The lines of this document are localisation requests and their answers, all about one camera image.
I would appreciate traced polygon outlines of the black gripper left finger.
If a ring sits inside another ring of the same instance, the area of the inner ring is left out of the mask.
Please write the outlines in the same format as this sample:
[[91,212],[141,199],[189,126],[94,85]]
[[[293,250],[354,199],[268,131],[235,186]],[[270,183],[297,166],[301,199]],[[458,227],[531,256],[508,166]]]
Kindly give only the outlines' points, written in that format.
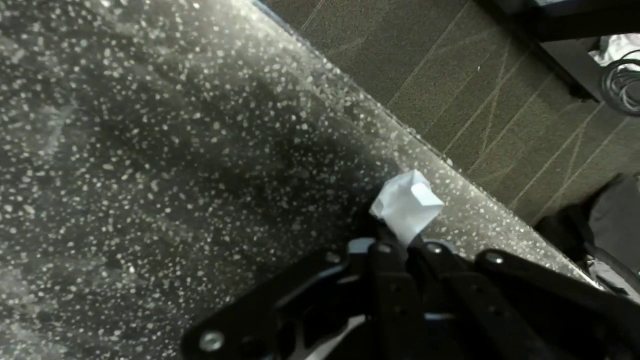
[[375,360],[368,251],[316,250],[191,325],[182,360]]

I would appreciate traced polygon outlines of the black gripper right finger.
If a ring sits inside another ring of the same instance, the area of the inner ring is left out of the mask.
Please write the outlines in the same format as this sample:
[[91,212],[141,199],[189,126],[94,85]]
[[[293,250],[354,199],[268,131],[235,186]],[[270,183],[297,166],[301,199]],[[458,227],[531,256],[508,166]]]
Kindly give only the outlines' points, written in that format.
[[640,305],[505,250],[413,250],[432,360],[640,360]]

